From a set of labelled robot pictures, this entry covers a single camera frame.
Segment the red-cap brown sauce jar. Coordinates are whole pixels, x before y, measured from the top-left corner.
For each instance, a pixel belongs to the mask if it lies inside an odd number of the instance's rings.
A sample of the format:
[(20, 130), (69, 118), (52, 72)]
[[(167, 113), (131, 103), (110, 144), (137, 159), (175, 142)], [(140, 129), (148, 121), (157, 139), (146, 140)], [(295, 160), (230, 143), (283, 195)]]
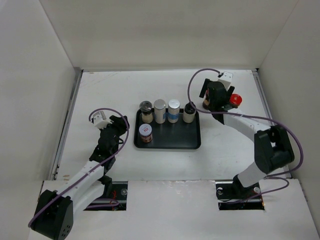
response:
[(209, 98), (208, 92), (206, 91), (205, 95), (204, 95), (203, 102), (202, 102), (202, 107), (205, 110), (208, 110), (209, 109), (209, 105), (210, 105), (210, 98)]

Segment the red-cap orange spice jar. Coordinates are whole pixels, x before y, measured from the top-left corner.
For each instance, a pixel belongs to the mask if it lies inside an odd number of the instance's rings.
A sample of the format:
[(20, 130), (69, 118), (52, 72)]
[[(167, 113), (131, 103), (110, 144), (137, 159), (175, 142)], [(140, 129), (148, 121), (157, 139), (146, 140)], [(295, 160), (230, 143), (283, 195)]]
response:
[(241, 105), (242, 101), (242, 97), (236, 93), (233, 93), (229, 99), (229, 103), (233, 105), (235, 108), (238, 108)]

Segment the white-lid dark sauce jar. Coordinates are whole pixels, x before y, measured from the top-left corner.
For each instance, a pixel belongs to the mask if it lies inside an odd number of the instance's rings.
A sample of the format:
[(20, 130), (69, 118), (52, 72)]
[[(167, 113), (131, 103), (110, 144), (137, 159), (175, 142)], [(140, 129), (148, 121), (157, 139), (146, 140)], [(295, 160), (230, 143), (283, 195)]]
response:
[(144, 123), (138, 129), (141, 140), (144, 143), (150, 143), (153, 140), (153, 130), (152, 126)]

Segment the clear-top pepper grinder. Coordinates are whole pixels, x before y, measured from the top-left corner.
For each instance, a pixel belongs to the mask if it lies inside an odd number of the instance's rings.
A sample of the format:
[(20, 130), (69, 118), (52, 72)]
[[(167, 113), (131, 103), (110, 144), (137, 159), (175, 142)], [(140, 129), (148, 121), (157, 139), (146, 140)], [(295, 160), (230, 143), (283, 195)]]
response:
[(152, 103), (145, 100), (142, 101), (139, 105), (139, 109), (141, 111), (141, 119), (145, 124), (149, 124), (153, 121), (152, 115)]

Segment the black-cap white bottle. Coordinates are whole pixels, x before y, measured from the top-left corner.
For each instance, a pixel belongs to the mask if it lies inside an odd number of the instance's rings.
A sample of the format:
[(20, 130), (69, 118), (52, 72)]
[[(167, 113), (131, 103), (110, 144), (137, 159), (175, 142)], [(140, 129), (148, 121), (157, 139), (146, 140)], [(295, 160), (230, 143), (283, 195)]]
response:
[(193, 122), (195, 118), (196, 110), (192, 107), (190, 103), (187, 103), (183, 110), (183, 121), (187, 124), (190, 124)]

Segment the silver-cap blue-label bottle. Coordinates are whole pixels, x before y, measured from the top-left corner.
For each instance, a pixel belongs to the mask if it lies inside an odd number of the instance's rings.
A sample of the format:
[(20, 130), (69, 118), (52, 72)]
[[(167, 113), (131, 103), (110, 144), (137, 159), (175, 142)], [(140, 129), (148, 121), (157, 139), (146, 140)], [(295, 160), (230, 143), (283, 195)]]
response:
[(168, 121), (172, 124), (176, 123), (179, 119), (180, 102), (177, 99), (171, 99), (168, 102)]

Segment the silver-cap white bottle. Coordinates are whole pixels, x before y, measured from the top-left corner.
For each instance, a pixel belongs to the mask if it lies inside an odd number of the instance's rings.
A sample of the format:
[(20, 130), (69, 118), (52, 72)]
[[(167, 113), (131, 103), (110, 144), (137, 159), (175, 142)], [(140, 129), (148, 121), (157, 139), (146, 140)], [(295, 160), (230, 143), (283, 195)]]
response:
[(166, 121), (166, 102), (163, 99), (157, 99), (153, 106), (155, 122), (163, 124)]

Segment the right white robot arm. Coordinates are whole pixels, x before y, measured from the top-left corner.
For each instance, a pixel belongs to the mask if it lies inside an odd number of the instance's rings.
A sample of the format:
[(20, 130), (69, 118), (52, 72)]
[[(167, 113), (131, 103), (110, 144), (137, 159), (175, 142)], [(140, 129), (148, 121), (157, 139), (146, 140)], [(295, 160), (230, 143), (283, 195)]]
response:
[(237, 174), (226, 190), (240, 199), (268, 174), (293, 162), (295, 156), (286, 129), (244, 117), (232, 100), (234, 89), (233, 86), (226, 89), (220, 81), (205, 79), (199, 96), (204, 98), (202, 106), (215, 120), (242, 133), (254, 144), (253, 163)]

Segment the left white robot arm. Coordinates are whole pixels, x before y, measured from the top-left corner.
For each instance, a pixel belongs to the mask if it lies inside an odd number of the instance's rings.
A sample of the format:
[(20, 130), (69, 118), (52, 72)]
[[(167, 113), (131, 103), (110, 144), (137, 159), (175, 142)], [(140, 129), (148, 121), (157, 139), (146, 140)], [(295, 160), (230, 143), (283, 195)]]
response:
[(108, 199), (112, 195), (112, 182), (106, 174), (116, 161), (116, 155), (129, 135), (128, 118), (110, 116), (106, 123), (97, 116), (90, 116), (100, 128), (100, 137), (84, 167), (67, 183), (56, 190), (41, 193), (33, 218), (28, 227), (51, 239), (64, 240), (71, 232), (77, 213), (85, 210), (95, 199)]

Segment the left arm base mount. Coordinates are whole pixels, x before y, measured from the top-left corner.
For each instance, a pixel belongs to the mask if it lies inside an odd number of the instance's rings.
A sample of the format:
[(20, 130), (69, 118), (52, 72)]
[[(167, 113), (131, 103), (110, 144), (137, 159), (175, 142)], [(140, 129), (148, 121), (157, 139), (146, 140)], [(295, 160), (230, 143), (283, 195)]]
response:
[(95, 199), (86, 211), (125, 211), (127, 209), (128, 182), (112, 181), (108, 176), (102, 181), (104, 192)]

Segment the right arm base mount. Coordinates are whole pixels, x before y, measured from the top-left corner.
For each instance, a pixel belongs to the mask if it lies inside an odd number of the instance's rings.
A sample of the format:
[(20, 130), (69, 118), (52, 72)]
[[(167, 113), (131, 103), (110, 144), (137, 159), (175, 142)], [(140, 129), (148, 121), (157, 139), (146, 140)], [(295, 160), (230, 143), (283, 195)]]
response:
[(220, 211), (264, 210), (259, 183), (243, 187), (234, 177), (233, 180), (216, 181), (216, 197)]

